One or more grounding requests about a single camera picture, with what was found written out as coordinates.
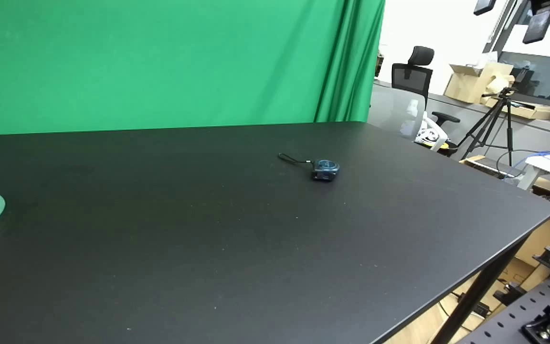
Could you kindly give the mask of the white and yellow device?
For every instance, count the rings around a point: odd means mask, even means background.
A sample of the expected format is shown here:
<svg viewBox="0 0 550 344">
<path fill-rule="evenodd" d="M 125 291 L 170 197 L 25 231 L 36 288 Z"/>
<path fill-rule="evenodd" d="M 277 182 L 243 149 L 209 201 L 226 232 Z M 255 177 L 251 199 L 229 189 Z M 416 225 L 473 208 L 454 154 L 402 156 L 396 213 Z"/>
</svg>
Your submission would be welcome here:
<svg viewBox="0 0 550 344">
<path fill-rule="evenodd" d="M 448 150 L 448 135 L 434 120 L 423 112 L 421 128 L 415 136 L 414 143 L 429 148 L 431 151 Z"/>
</svg>

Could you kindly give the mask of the black perforated metal board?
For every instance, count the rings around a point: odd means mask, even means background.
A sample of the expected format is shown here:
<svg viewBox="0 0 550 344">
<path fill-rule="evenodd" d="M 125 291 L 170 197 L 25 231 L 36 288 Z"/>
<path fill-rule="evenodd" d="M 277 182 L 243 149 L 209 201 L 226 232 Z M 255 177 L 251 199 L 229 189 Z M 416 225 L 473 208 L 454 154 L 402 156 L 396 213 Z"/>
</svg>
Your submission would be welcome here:
<svg viewBox="0 0 550 344">
<path fill-rule="evenodd" d="M 521 327 L 543 315 L 548 306 L 550 277 L 456 344 L 534 344 L 524 335 Z"/>
</svg>

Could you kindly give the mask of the stack of cardboard boxes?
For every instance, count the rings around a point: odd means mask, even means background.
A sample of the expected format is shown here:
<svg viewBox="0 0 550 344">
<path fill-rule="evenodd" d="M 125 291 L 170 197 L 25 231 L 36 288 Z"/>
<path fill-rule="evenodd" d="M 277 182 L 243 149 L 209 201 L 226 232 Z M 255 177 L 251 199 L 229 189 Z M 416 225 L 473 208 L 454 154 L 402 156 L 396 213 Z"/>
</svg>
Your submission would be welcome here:
<svg viewBox="0 0 550 344">
<path fill-rule="evenodd" d="M 467 104 L 479 104 L 487 94 L 498 94 L 511 87 L 513 65 L 490 62 L 483 68 L 450 65 L 452 75 L 444 95 Z"/>
</svg>

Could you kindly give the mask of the grey desk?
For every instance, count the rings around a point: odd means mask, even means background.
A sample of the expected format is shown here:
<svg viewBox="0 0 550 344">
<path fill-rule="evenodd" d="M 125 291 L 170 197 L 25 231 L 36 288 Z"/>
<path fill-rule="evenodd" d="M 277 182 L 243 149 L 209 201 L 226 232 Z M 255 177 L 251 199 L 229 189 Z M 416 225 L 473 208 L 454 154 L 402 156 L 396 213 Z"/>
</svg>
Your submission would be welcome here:
<svg viewBox="0 0 550 344">
<path fill-rule="evenodd" d="M 419 109 L 423 109 L 423 99 L 410 92 L 392 89 L 384 81 L 374 81 L 371 107 L 368 122 L 382 129 L 398 132 L 406 116 L 406 107 L 410 100 L 419 100 Z M 438 111 L 457 117 L 460 122 L 446 122 L 443 129 L 454 143 L 459 143 L 465 133 L 488 111 L 488 108 L 480 104 L 465 104 L 451 98 L 430 94 L 428 98 L 428 113 Z M 550 150 L 550 120 L 529 120 L 513 116 L 511 118 L 513 131 L 513 162 L 527 157 L 530 151 Z M 471 155 L 484 155 L 496 160 L 505 149 L 493 148 L 493 145 L 506 146 L 506 119 L 500 118 L 496 122 L 487 143 L 489 147 L 478 148 Z"/>
</svg>

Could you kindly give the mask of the flat cardboard box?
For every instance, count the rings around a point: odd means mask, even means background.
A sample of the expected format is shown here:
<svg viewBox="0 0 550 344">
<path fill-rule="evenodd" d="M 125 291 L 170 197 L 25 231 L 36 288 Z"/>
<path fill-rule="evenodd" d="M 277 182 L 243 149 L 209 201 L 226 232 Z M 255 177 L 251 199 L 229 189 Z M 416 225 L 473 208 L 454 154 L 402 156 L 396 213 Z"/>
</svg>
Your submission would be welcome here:
<svg viewBox="0 0 550 344">
<path fill-rule="evenodd" d="M 511 114 L 529 120 L 550 120 L 550 106 L 511 101 Z"/>
</svg>

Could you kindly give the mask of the black office chair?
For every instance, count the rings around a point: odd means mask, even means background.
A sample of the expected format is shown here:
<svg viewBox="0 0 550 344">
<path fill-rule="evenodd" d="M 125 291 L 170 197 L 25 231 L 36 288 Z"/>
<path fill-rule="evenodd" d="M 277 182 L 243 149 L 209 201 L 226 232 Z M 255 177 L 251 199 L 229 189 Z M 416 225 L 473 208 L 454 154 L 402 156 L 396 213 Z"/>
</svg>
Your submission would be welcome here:
<svg viewBox="0 0 550 344">
<path fill-rule="evenodd" d="M 400 128 L 400 133 L 410 137 L 413 141 L 418 130 L 421 128 L 423 112 L 427 110 L 429 87 L 433 74 L 432 69 L 428 68 L 428 66 L 433 60 L 434 49 L 426 46 L 415 46 L 406 63 L 391 65 L 391 87 L 418 95 L 420 100 L 423 100 L 422 111 L 420 111 L 419 100 L 413 98 L 409 101 L 406 115 L 411 118 L 404 120 Z M 432 112 L 432 115 L 428 115 L 428 117 L 434 120 L 440 127 L 446 122 L 460 122 L 457 117 L 438 111 Z M 453 152 L 457 150 L 458 145 L 454 144 L 451 139 L 448 139 L 448 143 L 450 144 L 450 148 L 445 151 Z"/>
</svg>

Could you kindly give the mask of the green curtain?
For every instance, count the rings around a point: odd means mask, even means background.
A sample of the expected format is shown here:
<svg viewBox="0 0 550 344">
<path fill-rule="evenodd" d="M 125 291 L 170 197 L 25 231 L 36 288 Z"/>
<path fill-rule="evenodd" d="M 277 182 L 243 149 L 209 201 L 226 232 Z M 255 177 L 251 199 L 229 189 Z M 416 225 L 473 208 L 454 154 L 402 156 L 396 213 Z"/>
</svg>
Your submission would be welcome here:
<svg viewBox="0 0 550 344">
<path fill-rule="evenodd" d="M 0 0 L 0 134 L 368 117 L 386 0 Z"/>
</svg>

